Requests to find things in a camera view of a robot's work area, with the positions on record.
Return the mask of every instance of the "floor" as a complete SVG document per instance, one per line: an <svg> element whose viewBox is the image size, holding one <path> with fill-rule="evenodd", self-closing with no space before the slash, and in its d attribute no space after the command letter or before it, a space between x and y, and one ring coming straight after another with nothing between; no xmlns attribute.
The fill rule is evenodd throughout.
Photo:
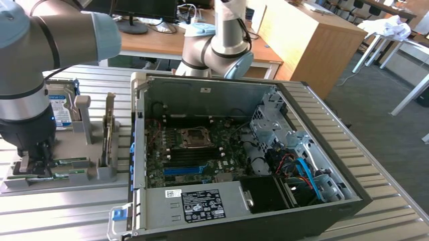
<svg viewBox="0 0 429 241"><path fill-rule="evenodd" d="M338 84L351 75L359 58L361 55L355 54ZM409 92L404 80L371 65L363 67L343 86L333 88L326 101L342 120L351 124L351 132L429 213L429 145L421 141L429 133L429 108L412 102L396 117L387 114Z"/></svg>

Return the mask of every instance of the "blue latch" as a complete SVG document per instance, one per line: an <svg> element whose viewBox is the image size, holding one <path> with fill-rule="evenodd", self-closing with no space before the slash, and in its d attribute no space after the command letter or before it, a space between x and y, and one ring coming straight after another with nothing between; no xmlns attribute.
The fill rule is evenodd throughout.
<svg viewBox="0 0 429 241"><path fill-rule="evenodd" d="M134 146L135 146L135 143L131 144L130 153L134 153Z"/></svg>
<svg viewBox="0 0 429 241"><path fill-rule="evenodd" d="M127 209L116 209L114 210L114 221L123 221L127 220Z"/></svg>

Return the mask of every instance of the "green circuit board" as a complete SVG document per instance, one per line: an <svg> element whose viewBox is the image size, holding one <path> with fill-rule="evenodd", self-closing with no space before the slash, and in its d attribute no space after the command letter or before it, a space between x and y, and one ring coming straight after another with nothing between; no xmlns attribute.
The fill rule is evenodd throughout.
<svg viewBox="0 0 429 241"><path fill-rule="evenodd" d="M208 130L211 146L222 148L224 155L204 162L200 174L164 175L164 163L168 163L168 148L183 149L180 128L167 128L162 122L147 121L147 183L150 188L168 187L179 185L192 185L216 182L215 176L220 173L231 173L232 179L246 176L247 161L243 145L238 141L238 132L231 133L240 123L234 123L228 119L215 119Z"/></svg>

